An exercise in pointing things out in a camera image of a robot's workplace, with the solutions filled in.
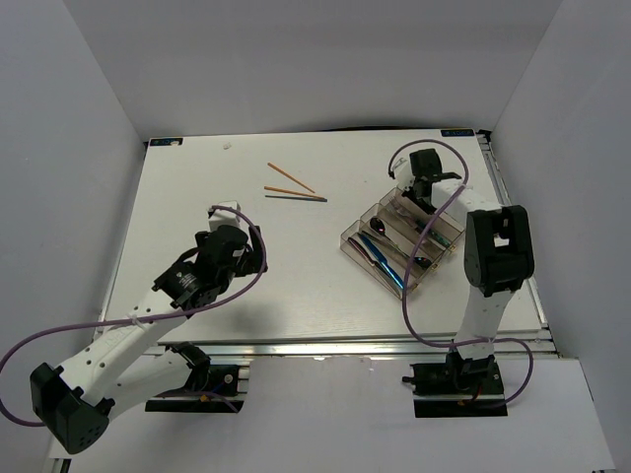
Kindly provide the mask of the green handled silver fork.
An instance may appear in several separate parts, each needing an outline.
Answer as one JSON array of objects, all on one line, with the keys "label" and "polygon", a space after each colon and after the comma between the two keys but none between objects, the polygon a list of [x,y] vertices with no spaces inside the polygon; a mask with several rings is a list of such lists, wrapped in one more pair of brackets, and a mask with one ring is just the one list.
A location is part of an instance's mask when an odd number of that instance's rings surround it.
[{"label": "green handled silver fork", "polygon": [[[397,214],[398,218],[402,221],[405,221],[408,226],[414,228],[418,234],[420,234],[425,228],[426,224],[423,223],[420,219],[411,214],[405,207],[403,207],[398,200],[392,198],[389,200],[389,204],[393,208],[394,212]],[[443,247],[450,247],[452,243],[443,237],[440,233],[437,233],[434,230],[430,230],[428,235],[437,243],[442,245]]]}]

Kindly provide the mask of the dark blue chopstick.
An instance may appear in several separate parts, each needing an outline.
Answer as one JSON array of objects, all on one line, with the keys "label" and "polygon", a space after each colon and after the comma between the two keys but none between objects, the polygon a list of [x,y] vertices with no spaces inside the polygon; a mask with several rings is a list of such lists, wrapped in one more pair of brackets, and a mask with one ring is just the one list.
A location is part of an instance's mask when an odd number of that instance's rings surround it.
[{"label": "dark blue chopstick", "polygon": [[295,196],[295,195],[264,195],[265,198],[269,199],[280,199],[280,200],[296,200],[296,201],[306,201],[306,202],[318,202],[325,203],[328,200],[326,198],[315,198],[315,197],[304,197],[304,196]]}]

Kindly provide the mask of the blue knife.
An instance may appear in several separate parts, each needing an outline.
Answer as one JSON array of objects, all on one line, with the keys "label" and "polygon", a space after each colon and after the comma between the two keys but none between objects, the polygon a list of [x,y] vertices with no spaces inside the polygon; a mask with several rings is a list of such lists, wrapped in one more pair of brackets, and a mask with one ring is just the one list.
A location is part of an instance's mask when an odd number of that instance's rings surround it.
[{"label": "blue knife", "polygon": [[376,245],[368,238],[364,233],[359,233],[358,237],[360,238],[362,244],[368,249],[369,253],[375,259],[378,267],[382,270],[382,272],[386,275],[386,277],[394,283],[394,285],[399,289],[403,290],[403,280],[401,277],[394,271],[394,269],[388,264],[385,255],[376,247]]}]

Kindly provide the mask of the black knife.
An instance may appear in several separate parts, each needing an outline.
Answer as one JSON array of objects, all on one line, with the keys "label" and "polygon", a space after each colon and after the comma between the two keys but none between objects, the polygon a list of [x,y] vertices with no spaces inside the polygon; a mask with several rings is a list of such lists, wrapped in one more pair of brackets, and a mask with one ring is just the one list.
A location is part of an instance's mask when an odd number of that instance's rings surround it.
[{"label": "black knife", "polygon": [[379,262],[375,260],[367,251],[367,249],[361,243],[359,243],[356,239],[349,237],[347,239],[347,242],[362,256],[362,258],[368,264],[370,264],[373,267],[379,264]]}]

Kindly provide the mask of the pink handled fork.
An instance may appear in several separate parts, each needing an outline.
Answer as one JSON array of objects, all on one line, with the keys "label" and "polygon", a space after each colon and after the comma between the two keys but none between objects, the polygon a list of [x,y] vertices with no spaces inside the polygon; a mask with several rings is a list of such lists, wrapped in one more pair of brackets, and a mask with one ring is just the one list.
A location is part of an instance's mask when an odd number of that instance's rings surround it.
[{"label": "pink handled fork", "polygon": [[393,209],[393,211],[397,214],[397,216],[405,221],[409,226],[415,227],[425,227],[425,224],[422,220],[420,220],[416,215],[411,213],[407,208],[402,206],[398,201],[391,200],[389,205]]}]

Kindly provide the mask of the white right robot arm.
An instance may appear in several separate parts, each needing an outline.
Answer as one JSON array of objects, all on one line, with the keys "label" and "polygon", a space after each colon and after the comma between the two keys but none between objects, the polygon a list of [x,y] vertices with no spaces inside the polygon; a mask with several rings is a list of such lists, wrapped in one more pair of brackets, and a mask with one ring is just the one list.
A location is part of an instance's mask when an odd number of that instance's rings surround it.
[{"label": "white right robot arm", "polygon": [[527,211],[502,206],[444,172],[433,148],[409,156],[411,177],[400,178],[409,200],[424,212],[442,210],[464,228],[463,268],[470,285],[463,320],[452,348],[455,362],[445,368],[447,385],[465,393],[481,379],[480,368],[494,356],[493,340],[505,309],[534,271]]}]

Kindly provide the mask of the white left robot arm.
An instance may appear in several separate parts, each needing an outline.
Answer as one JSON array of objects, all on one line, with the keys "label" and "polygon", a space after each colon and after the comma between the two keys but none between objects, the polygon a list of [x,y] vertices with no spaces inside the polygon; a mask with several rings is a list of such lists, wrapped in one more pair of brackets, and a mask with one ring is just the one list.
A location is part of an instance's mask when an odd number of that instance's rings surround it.
[{"label": "white left robot arm", "polygon": [[236,278],[262,270],[259,227],[221,225],[199,232],[134,307],[126,325],[112,327],[74,357],[30,376],[35,414],[70,454],[94,444],[116,417],[169,391],[196,393],[211,379],[210,358],[190,342],[170,345],[147,365],[139,358],[210,305]]}]

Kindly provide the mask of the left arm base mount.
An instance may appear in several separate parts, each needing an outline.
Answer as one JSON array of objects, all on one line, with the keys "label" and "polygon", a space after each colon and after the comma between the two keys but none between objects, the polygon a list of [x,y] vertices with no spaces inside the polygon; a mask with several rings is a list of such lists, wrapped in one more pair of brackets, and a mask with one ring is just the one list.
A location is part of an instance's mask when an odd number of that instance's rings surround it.
[{"label": "left arm base mount", "polygon": [[247,368],[213,361],[189,342],[168,345],[166,354],[183,356],[190,374],[180,388],[145,403],[147,413],[239,414],[245,404]]}]

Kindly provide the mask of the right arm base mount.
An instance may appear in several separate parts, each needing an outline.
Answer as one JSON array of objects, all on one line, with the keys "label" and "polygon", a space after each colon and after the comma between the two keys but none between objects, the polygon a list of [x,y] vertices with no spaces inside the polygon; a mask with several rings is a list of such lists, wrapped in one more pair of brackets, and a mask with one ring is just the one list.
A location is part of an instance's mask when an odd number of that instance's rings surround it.
[{"label": "right arm base mount", "polygon": [[412,388],[414,414],[420,419],[506,417],[507,402],[493,355],[463,359],[456,350],[441,363],[410,366],[401,381]]}]

